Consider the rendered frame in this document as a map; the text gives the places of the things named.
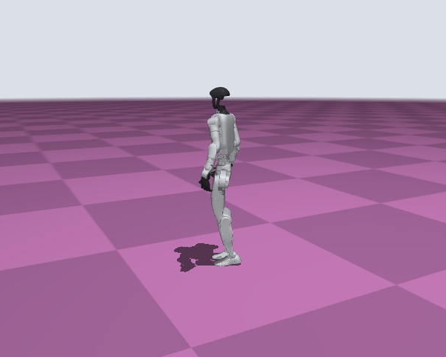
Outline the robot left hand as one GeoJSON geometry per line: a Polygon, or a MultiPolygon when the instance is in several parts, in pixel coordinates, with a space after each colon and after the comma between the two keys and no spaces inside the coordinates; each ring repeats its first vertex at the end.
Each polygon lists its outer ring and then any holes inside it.
{"type": "Polygon", "coordinates": [[[210,189],[210,183],[208,180],[210,180],[210,173],[208,173],[207,179],[201,177],[201,181],[199,181],[198,183],[201,184],[202,189],[204,188],[204,190],[212,192],[213,190],[210,189]]]}

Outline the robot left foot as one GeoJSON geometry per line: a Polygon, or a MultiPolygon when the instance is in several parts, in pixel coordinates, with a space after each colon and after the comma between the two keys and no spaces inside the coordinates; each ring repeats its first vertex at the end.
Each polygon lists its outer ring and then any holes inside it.
{"type": "Polygon", "coordinates": [[[215,266],[228,266],[230,264],[237,264],[237,263],[241,263],[241,258],[239,255],[235,254],[235,255],[233,255],[233,259],[231,259],[231,258],[228,259],[228,256],[226,256],[220,260],[215,261],[214,265],[215,266]]]}

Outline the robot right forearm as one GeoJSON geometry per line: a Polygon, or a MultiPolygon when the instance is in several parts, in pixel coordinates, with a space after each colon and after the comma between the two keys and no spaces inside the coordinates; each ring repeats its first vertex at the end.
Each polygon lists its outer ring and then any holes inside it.
{"type": "Polygon", "coordinates": [[[230,163],[233,164],[233,165],[234,165],[234,161],[235,161],[235,159],[236,159],[236,154],[237,154],[238,151],[239,151],[239,148],[240,148],[240,145],[237,146],[237,147],[235,147],[235,148],[233,148],[233,152],[232,152],[232,153],[229,153],[229,155],[228,155],[228,158],[229,158],[229,160],[230,160],[230,163]]]}

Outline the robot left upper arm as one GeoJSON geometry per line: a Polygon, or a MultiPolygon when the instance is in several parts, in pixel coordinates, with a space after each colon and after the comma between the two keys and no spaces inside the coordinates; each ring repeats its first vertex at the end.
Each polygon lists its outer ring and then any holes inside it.
{"type": "MultiPolygon", "coordinates": [[[[212,139],[212,144],[217,146],[216,154],[220,151],[220,134],[219,127],[221,126],[221,121],[219,116],[212,117],[208,119],[207,124],[210,129],[210,138],[212,139]]],[[[209,147],[208,147],[209,148],[209,147]]]]}

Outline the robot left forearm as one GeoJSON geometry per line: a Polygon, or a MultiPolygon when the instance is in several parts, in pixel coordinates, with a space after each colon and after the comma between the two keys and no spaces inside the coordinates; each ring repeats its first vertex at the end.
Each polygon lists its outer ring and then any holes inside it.
{"type": "Polygon", "coordinates": [[[206,161],[206,164],[204,165],[204,170],[201,173],[201,177],[203,177],[205,179],[207,179],[208,173],[211,173],[213,171],[213,166],[218,158],[216,156],[216,150],[217,150],[217,146],[215,144],[209,145],[207,161],[206,161]]]}

